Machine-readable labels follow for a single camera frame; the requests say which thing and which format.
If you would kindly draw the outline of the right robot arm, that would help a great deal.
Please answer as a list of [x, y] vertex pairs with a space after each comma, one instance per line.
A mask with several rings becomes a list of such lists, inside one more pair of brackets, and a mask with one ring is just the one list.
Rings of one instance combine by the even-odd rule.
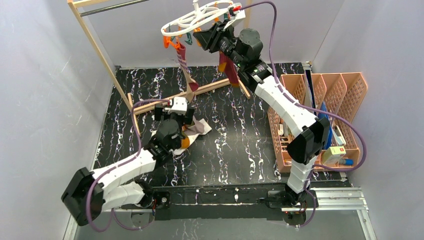
[[291, 157], [287, 191], [294, 195], [305, 193], [309, 174], [327, 142], [329, 120], [317, 118], [302, 108], [274, 76], [274, 71], [261, 59], [263, 43], [256, 30], [245, 28], [235, 36], [232, 26], [225, 28], [225, 23], [218, 21], [208, 30], [194, 32], [193, 36], [205, 51], [221, 52], [229, 58], [244, 86], [272, 107], [286, 123], [294, 137], [287, 146]]

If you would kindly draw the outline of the maroon yellow striped sock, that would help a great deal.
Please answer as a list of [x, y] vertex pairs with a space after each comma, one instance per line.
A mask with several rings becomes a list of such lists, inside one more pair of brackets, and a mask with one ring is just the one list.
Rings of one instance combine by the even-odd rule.
[[239, 87], [239, 79], [233, 61], [222, 51], [219, 52], [218, 70], [225, 73], [233, 87]]

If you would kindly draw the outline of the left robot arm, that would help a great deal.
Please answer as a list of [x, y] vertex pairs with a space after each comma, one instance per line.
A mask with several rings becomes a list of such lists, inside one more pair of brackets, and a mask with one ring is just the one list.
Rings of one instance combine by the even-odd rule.
[[162, 167], [189, 146], [183, 126], [192, 123], [194, 112], [183, 98], [170, 100], [168, 106], [157, 104], [154, 118], [160, 124], [145, 146], [139, 145], [137, 152], [106, 167], [77, 170], [61, 196], [76, 223], [92, 225], [103, 211], [149, 204], [153, 190], [147, 183], [131, 180]]

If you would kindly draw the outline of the white fluffy sock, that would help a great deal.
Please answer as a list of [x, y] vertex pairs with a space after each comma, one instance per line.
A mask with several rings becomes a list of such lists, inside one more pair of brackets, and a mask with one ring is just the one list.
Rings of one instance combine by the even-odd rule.
[[187, 148], [189, 148], [198, 136], [204, 136], [208, 134], [212, 128], [205, 121], [204, 118], [197, 120], [195, 116], [192, 117], [190, 124], [185, 124], [182, 127], [183, 139], [181, 140], [181, 148], [173, 151], [174, 156], [181, 155]]

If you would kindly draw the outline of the grey sock with red stripes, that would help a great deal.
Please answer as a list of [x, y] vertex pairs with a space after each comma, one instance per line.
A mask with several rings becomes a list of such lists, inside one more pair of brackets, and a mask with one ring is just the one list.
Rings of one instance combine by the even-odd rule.
[[189, 124], [186, 124], [184, 128], [196, 131], [197, 133], [199, 133], [199, 135], [203, 134], [205, 131], [204, 124], [200, 122], [199, 120], [197, 120], [195, 117], [193, 117], [192, 122]]

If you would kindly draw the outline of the olive striped sock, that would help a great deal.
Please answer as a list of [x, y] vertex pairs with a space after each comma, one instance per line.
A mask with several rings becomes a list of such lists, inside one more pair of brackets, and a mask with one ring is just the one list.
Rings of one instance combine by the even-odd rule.
[[196, 132], [195, 130], [183, 128], [182, 129], [182, 136], [183, 136], [183, 138], [181, 140], [181, 148], [187, 149], [194, 143], [194, 141], [199, 136], [199, 133]]

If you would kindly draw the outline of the beige purple striped sock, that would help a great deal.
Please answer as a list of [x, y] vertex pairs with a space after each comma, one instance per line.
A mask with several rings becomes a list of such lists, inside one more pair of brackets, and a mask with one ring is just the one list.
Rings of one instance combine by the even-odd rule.
[[195, 96], [195, 91], [197, 91], [198, 88], [199, 88], [199, 84], [192, 78], [191, 72], [190, 72], [189, 67], [187, 65], [186, 47], [182, 43], [180, 43], [179, 46], [180, 47], [176, 50], [177, 60], [178, 60], [178, 63], [180, 65], [182, 72], [184, 74], [184, 77], [185, 77], [186, 87], [187, 87], [187, 89], [186, 89], [186, 99], [190, 103]]

